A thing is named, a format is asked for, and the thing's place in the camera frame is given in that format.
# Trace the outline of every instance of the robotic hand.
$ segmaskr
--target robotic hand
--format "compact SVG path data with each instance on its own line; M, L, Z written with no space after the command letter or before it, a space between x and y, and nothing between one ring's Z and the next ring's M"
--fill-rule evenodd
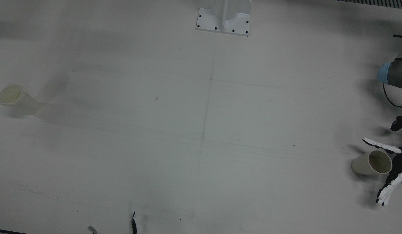
M369 139L367 137L363 138L363 141L367 144L367 145L372 145L375 148L382 148L383 150L385 150L386 152L388 152L389 154L401 154L402 151L401 149L397 148L396 146L392 146L392 145L386 145L386 144L382 144L380 142L377 141L373 141L372 139Z
M377 194L377 204L382 206L388 206L388 201L390 199L391 193L402 183L402 171L400 173L390 174L383 187L379 190Z
M392 168L389 176L387 177L385 184L379 190L379 193L377 194L377 199L376 199L377 204L381 204L382 206L388 206L391 193L402 183L402 146L400 148L397 148L395 146L385 145L385 144L373 141L369 138L363 138L363 141L366 144L372 145L376 148L382 148L385 151L387 151L388 153L396 154L396 156L392 160L393 168Z

